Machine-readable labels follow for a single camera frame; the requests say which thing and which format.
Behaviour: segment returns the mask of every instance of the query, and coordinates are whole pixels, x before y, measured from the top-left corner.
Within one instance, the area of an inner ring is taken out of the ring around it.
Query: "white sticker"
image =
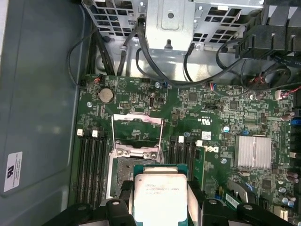
[[[202,140],[211,140],[211,132],[202,132]]]
[[[12,153],[8,155],[8,163],[6,166],[6,175],[4,182],[4,192],[7,192],[20,184],[22,152]]]
[[[237,206],[239,205],[239,202],[237,202],[235,199],[233,199],[230,195],[226,194],[226,200],[237,209]]]

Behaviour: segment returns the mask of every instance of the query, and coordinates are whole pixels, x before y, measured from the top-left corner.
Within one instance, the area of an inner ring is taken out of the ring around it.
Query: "microchip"
[[[164,98],[158,98],[158,103],[159,104],[164,104]]]
[[[141,82],[143,82],[143,83],[150,83],[151,79],[143,78],[143,79],[141,79]]]
[[[197,93],[189,93],[188,94],[188,100],[189,101],[197,101],[198,100],[198,94]]]
[[[230,101],[229,109],[237,111],[237,109],[238,109],[238,101],[236,101],[236,100]]]
[[[272,164],[272,169],[273,170],[277,170],[278,169],[278,165],[277,164]]]
[[[262,188],[264,190],[271,190],[272,182],[270,180],[262,180]]]
[[[179,118],[179,115],[177,115],[177,114],[173,114],[173,115],[172,115],[172,118],[173,118],[173,120],[178,120],[178,118]]]

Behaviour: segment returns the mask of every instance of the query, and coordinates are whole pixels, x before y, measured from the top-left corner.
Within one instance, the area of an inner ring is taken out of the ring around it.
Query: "metal bracket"
[[[161,148],[161,139],[162,139],[162,132],[163,132],[163,124],[164,124],[164,120],[162,118],[152,118],[148,115],[145,115],[143,113],[140,112],[130,112],[129,114],[113,114],[111,117],[111,122],[112,122],[112,133],[113,133],[113,145],[114,145],[114,149],[116,150],[116,140],[115,140],[115,129],[114,129],[114,121],[119,121],[119,120],[123,120],[123,121],[133,121],[135,119],[140,119],[142,122],[145,123],[151,123],[151,124],[156,124],[156,125],[160,125],[161,129],[160,129],[160,137],[159,137],[159,145],[158,145],[158,151],[157,153],[159,153],[160,148]]]

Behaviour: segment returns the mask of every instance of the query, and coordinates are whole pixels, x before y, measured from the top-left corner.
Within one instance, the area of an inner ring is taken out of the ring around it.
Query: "heatsink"
[[[236,167],[270,169],[272,139],[268,137],[236,136]]]

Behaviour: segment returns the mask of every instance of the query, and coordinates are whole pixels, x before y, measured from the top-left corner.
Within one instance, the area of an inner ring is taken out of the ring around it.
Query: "label on cpu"
[[[11,153],[8,155],[8,162],[6,165],[6,174],[4,182],[4,192],[7,192],[20,184],[22,163],[22,152]]]

